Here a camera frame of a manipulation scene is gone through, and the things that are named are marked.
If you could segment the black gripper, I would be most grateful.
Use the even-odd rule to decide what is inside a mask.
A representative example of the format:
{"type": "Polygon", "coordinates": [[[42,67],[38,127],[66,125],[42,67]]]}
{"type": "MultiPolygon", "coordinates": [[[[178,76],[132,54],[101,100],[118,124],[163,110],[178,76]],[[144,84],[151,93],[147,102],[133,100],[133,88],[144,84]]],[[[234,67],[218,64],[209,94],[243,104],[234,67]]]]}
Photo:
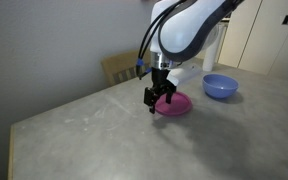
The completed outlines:
{"type": "Polygon", "coordinates": [[[166,95],[165,102],[171,104],[172,95],[176,92],[176,86],[167,80],[169,70],[151,69],[151,80],[153,86],[146,88],[144,93],[144,103],[150,104],[149,112],[155,114],[156,102],[162,95],[166,95]]]}

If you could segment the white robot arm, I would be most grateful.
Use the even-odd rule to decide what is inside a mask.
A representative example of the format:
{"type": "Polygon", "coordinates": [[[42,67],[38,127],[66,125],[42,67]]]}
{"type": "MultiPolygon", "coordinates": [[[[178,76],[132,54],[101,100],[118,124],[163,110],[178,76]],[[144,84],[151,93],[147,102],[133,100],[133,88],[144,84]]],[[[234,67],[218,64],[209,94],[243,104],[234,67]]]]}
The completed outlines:
{"type": "Polygon", "coordinates": [[[140,46],[136,73],[152,73],[152,87],[144,92],[144,103],[154,114],[157,101],[166,95],[172,102],[175,82],[168,80],[176,63],[196,56],[211,31],[245,0],[159,0],[151,12],[151,24],[140,46]]]}

